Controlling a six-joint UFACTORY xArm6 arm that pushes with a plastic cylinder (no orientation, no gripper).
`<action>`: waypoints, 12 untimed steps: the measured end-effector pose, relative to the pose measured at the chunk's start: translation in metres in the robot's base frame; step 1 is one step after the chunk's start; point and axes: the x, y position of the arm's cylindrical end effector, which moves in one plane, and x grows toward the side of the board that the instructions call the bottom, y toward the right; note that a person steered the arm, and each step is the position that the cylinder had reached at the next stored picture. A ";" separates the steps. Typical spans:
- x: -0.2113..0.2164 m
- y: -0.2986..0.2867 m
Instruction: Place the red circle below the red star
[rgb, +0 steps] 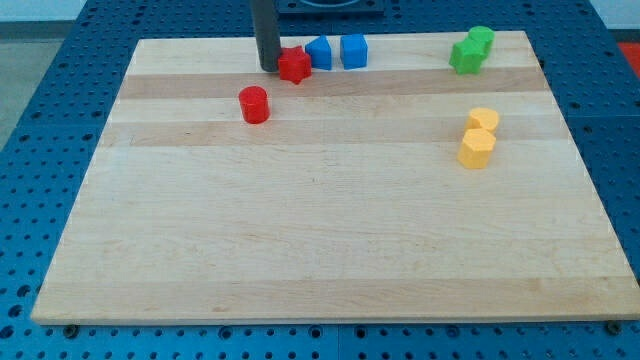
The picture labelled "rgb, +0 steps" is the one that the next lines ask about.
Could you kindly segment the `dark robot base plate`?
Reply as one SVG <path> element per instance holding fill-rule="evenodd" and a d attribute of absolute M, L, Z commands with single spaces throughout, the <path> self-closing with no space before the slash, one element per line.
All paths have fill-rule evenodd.
<path fill-rule="evenodd" d="M 280 14 L 381 14 L 384 0 L 276 0 Z"/>

